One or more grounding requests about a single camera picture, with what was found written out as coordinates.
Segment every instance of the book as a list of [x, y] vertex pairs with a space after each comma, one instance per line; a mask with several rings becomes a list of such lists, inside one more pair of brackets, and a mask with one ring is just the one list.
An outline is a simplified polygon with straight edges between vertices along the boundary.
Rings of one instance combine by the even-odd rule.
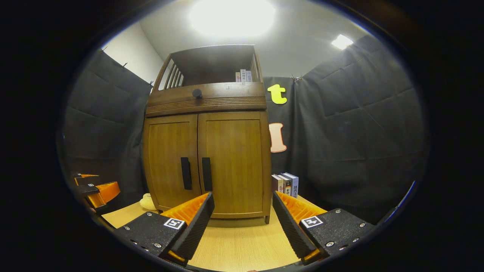
[[284, 175], [279, 175], [284, 180], [284, 194], [290, 196], [291, 195], [291, 178], [288, 178]]
[[284, 180], [277, 175], [272, 175], [272, 191], [284, 193]]
[[247, 82], [245, 69], [241, 69], [241, 82]]
[[292, 186], [291, 186], [291, 196], [298, 198], [298, 190], [299, 190], [299, 177], [296, 177], [294, 175], [291, 175], [289, 173], [284, 173], [282, 174], [286, 177], [289, 177], [292, 179]]
[[247, 82], [252, 82], [252, 72], [250, 70], [245, 71], [245, 78]]

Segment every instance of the light fixture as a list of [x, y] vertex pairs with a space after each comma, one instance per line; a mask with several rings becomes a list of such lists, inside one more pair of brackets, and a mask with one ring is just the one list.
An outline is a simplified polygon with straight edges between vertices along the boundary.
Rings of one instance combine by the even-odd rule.
[[270, 28], [275, 9], [265, 0], [201, 0], [189, 19], [197, 31], [222, 37], [257, 36]]
[[353, 41], [350, 40], [348, 37], [346, 36], [343, 36], [343, 35], [339, 35], [336, 40], [332, 41], [331, 44], [334, 45], [335, 47], [343, 50], [346, 48], [346, 46], [352, 44]]

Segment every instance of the white wall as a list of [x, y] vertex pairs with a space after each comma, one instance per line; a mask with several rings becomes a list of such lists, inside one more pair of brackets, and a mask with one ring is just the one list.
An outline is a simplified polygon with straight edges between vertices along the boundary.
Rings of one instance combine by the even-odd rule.
[[139, 22], [126, 28], [105, 44], [102, 49], [121, 65], [146, 82], [155, 81], [163, 61], [156, 53]]

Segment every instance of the black fabric backdrop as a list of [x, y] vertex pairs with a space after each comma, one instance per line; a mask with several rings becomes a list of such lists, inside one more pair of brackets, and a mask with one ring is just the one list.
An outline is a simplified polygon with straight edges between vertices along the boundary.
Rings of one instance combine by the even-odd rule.
[[300, 177], [299, 192], [326, 209], [343, 208], [376, 223], [422, 174], [422, 107], [391, 53], [365, 36], [312, 71], [264, 77], [286, 89], [285, 104], [266, 92], [269, 123], [280, 122], [287, 150], [272, 171]]
[[63, 129], [67, 168], [120, 187], [101, 214], [131, 205], [148, 191], [142, 128], [150, 90], [149, 83], [99, 50], [69, 98]]

